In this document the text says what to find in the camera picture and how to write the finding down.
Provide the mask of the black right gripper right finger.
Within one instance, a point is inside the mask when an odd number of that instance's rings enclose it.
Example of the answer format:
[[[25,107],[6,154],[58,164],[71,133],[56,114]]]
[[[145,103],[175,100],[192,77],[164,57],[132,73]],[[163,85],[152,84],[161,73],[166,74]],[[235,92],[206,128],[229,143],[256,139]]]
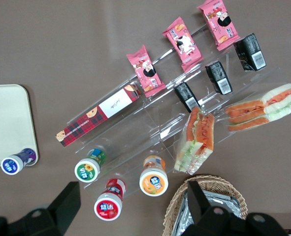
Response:
[[[270,215],[249,213],[245,220],[220,206],[211,206],[199,184],[188,182],[188,205],[194,223],[184,236],[287,236],[288,232]]]

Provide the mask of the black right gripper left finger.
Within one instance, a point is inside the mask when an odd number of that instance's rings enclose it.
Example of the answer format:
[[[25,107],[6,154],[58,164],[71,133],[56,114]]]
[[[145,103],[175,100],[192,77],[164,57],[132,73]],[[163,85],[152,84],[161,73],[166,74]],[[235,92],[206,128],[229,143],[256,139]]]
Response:
[[[69,182],[46,208],[35,208],[12,223],[0,216],[0,236],[63,236],[80,207],[79,182]]]

